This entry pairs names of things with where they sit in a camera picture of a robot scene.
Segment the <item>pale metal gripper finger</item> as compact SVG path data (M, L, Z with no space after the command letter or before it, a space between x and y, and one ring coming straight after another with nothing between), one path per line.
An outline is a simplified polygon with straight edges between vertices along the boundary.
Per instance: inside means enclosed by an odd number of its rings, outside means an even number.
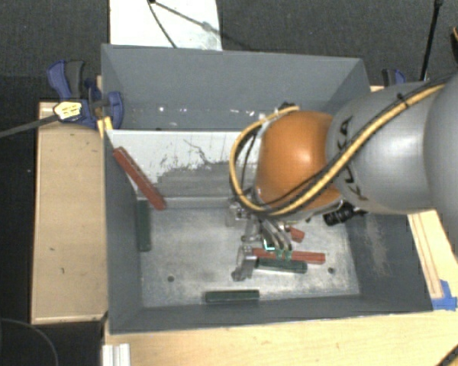
M237 257L236 268L231 273L234 281L245 281L252 277L257 257L254 255L240 255Z
M242 245L237 251L237 267L253 265L253 250L251 246Z

